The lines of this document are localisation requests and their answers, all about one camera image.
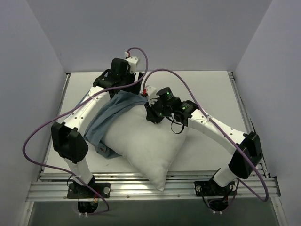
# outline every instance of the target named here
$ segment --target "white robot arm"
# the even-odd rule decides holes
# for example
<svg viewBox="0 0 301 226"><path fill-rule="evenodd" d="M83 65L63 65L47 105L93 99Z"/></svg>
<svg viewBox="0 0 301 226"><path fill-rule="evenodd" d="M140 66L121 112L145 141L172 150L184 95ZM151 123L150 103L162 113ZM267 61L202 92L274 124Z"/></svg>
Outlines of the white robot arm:
<svg viewBox="0 0 301 226"><path fill-rule="evenodd" d="M257 165L261 160L262 151L259 137L254 132L245 134L213 118L205 111L206 115L204 115L192 101L187 100L182 102L180 98L175 97L169 87L157 92L155 87L146 86L143 95L148 98L148 103L145 104L147 120L153 123L160 123L166 117L173 122L196 129L219 143L233 156L229 165L223 169L219 169L211 178L209 189L216 191L217 194L223 188L232 185L235 179L247 179L253 170L240 153L236 151L236 148L208 118L213 119L241 147L254 165Z"/></svg>
<svg viewBox="0 0 301 226"><path fill-rule="evenodd" d="M82 102L105 88L123 86L135 81L136 68L140 59L135 56L129 56L127 52L125 56L126 59L113 59L111 68L95 80ZM135 86L124 89L124 91L139 94L140 87L141 84L138 83ZM85 158L88 151L88 145L83 138L86 128L102 106L119 91L120 89L104 92L93 97L85 105L69 115L62 123L55 122L51 128L54 150L64 158L71 172L77 175L76 178L73 178L73 181L80 187L83 184L78 178L89 185L94 182L94 177Z"/></svg>

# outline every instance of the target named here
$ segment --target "white wall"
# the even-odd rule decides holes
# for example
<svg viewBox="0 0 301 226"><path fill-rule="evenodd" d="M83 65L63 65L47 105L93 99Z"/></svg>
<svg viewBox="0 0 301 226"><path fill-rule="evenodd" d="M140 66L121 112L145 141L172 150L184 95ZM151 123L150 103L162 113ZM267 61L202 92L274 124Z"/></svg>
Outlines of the white wall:
<svg viewBox="0 0 301 226"><path fill-rule="evenodd" d="M67 72L107 69L132 46L150 69L234 70L271 2L27 1Z"/></svg>
<svg viewBox="0 0 301 226"><path fill-rule="evenodd" d="M0 224L14 226L30 182L39 168L22 156L26 137L53 117L65 81L64 70L25 0L0 2ZM42 161L50 130L28 146Z"/></svg>
<svg viewBox="0 0 301 226"><path fill-rule="evenodd" d="M235 73L290 225L301 222L300 11L299 0L273 0Z"/></svg>

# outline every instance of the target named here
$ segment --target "blue cloth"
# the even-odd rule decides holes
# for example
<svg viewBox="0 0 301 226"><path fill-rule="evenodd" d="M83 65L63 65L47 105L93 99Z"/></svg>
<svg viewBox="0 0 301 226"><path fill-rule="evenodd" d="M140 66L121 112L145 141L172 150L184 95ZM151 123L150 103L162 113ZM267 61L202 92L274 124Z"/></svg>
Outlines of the blue cloth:
<svg viewBox="0 0 301 226"><path fill-rule="evenodd" d="M120 91L99 110L90 122L85 131L84 139L90 142L95 147L97 153L105 158L111 159L119 156L103 144L101 140L116 118L134 106L144 105L146 102L147 99L141 95Z"/></svg>

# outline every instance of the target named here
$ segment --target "white tabletop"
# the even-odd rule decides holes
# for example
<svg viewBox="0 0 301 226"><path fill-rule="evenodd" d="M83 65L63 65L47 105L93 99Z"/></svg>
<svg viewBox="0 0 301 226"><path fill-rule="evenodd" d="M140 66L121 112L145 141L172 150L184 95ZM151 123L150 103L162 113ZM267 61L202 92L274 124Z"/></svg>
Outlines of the white tabletop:
<svg viewBox="0 0 301 226"><path fill-rule="evenodd" d="M63 100L61 113L72 109L90 89L100 72L72 73ZM246 131L238 104L226 71L178 72L187 82L200 105L213 117L240 131ZM191 97L181 81L167 72L153 74L147 84L158 90L169 86L176 97L182 101ZM86 159L91 172L138 172L123 157L105 159L89 145ZM170 171L216 170L227 165L231 155L218 143L202 133L190 129L186 141L170 167ZM53 146L50 146L47 164L68 169ZM46 168L44 174L63 173Z"/></svg>

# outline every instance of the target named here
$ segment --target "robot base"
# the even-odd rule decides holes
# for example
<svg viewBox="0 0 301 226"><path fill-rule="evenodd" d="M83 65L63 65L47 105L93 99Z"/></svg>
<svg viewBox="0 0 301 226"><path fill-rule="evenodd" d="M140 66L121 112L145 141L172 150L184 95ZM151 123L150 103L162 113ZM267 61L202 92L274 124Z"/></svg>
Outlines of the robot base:
<svg viewBox="0 0 301 226"><path fill-rule="evenodd" d="M213 186L215 182L209 181L195 181L194 187L196 196L233 196L235 190L235 182L230 182L227 186L221 188Z"/></svg>
<svg viewBox="0 0 301 226"><path fill-rule="evenodd" d="M90 183L88 184L94 190L96 190L103 198L110 197L110 190L111 184L110 183L95 183L95 178L91 179ZM80 185L73 181L69 185L69 190L67 193L68 199L87 199L87 198L94 198L95 194L88 189L84 185Z"/></svg>

